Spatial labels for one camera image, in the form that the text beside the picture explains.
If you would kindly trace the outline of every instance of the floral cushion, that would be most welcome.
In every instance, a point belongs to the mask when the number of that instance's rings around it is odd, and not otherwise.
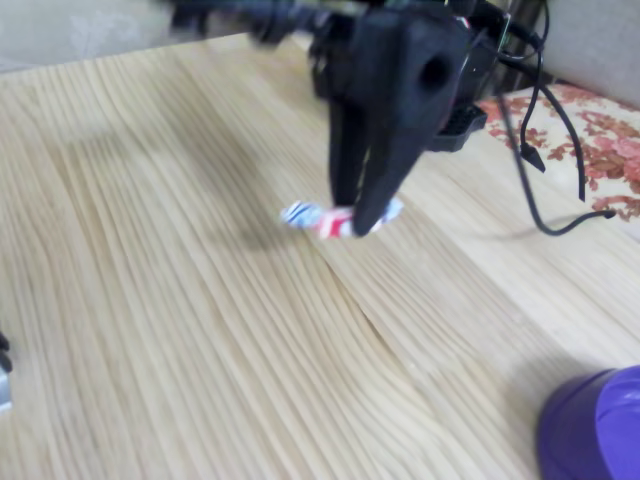
[[[570,85],[551,90],[565,108],[584,150],[587,203],[595,210],[611,209],[616,222],[640,240],[640,111]],[[510,94],[507,104],[514,125],[521,125],[531,89]],[[489,114],[487,130],[508,143],[494,100],[480,106]],[[575,151],[571,137],[549,101],[541,96],[529,122],[527,141],[544,160],[545,176],[577,195]]]

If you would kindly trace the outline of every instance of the wooden table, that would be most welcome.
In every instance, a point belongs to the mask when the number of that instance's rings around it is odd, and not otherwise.
[[[362,240],[303,51],[230,37],[0,79],[2,479],[536,477],[561,381],[637,362],[640,247],[532,228],[486,133]],[[547,219],[585,210],[532,172]]]

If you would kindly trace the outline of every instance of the floral fabric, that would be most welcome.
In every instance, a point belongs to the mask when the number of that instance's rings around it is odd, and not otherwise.
[[[640,240],[640,111],[570,85],[551,90],[571,119],[584,151],[587,204],[617,212],[620,227]],[[514,125],[522,125],[531,89],[510,94],[507,105]],[[508,143],[495,101],[481,102],[489,114],[487,130]],[[577,195],[576,153],[562,120],[541,96],[529,122],[527,141],[547,167],[545,176]]]

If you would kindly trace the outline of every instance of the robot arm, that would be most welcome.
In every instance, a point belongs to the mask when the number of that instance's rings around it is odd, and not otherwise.
[[[261,44],[313,35],[313,83],[330,111],[333,200],[354,207],[354,233],[366,235],[446,127],[473,30],[435,1],[350,16],[291,2],[196,0],[176,7],[173,26],[205,33],[214,11],[239,15]]]

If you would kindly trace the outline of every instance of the candy wrapper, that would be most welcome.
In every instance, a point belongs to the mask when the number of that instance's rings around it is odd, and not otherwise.
[[[378,230],[385,223],[400,215],[403,204],[397,198],[389,202],[382,218],[371,229]],[[353,208],[324,209],[315,203],[296,202],[283,210],[280,218],[293,228],[314,230],[320,238],[343,238],[353,236]]]

